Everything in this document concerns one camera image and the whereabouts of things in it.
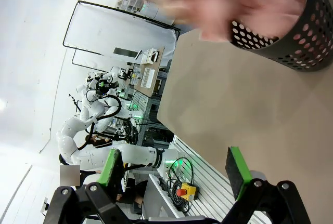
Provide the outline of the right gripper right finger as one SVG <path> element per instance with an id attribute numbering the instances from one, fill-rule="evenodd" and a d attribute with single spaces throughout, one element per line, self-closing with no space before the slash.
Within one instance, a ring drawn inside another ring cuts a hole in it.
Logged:
<path id="1" fill-rule="evenodd" d="M 253 176 L 238 147 L 228 148 L 225 170 L 236 202 L 221 224 L 248 224 L 256 211 L 265 212 L 271 224 L 311 224 L 296 185 Z"/>

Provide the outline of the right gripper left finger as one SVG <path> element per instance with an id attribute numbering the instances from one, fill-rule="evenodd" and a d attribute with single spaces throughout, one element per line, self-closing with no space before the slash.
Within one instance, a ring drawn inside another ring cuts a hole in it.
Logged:
<path id="1" fill-rule="evenodd" d="M 116 204 L 124 175 L 121 152 L 112 149 L 96 182 L 58 187 L 51 199 L 43 224 L 83 224 L 88 217 L 97 217 L 102 224 L 132 224 Z"/>

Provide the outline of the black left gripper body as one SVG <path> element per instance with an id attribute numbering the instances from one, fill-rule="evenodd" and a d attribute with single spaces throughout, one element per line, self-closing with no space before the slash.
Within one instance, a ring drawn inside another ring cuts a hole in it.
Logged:
<path id="1" fill-rule="evenodd" d="M 100 79 L 96 84 L 96 94 L 98 96 L 104 96 L 112 89 L 112 80 Z"/>

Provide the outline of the pink towel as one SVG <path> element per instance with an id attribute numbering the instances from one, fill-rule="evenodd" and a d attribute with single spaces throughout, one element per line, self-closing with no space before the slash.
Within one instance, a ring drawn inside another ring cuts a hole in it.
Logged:
<path id="1" fill-rule="evenodd" d="M 206 41 L 231 40 L 238 21 L 265 37 L 283 37 L 294 26 L 306 0 L 154 0 L 181 23 L 201 31 Z"/>

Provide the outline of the black perforated plastic basket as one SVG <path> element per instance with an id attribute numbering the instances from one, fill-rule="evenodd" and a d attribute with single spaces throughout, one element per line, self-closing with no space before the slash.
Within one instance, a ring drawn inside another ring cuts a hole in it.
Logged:
<path id="1" fill-rule="evenodd" d="M 300 72 L 333 62 L 333 6 L 330 0 L 306 0 L 293 28 L 283 37 L 262 36 L 237 21 L 230 24 L 231 44 Z"/>

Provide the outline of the seated person in dark clothes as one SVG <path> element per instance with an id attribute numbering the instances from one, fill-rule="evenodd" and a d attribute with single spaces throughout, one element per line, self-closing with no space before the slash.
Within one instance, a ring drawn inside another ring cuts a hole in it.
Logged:
<path id="1" fill-rule="evenodd" d="M 87 177 L 101 173 L 101 170 L 81 170 L 79 169 L 79 165 L 70 165 L 61 154 L 58 158 L 61 163 L 59 167 L 60 186 L 71 186 L 79 189 L 84 185 L 84 181 Z"/>

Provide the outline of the yellow emergency stop box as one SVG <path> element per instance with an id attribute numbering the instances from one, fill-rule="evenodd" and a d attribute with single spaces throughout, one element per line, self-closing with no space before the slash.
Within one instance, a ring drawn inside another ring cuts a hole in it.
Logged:
<path id="1" fill-rule="evenodd" d="M 190 183 L 182 183 L 181 187 L 176 190 L 176 195 L 186 201 L 194 201 L 197 199 L 198 188 Z"/>

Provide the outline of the white backdrop panel black frame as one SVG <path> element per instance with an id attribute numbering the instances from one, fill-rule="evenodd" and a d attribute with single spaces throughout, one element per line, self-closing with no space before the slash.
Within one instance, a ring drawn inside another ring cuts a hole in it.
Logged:
<path id="1" fill-rule="evenodd" d="M 78 1 L 63 46 L 74 49 L 72 64 L 97 71 L 141 62 L 143 54 L 162 49 L 160 65 L 173 58 L 179 30 L 162 22 L 112 7 Z"/>

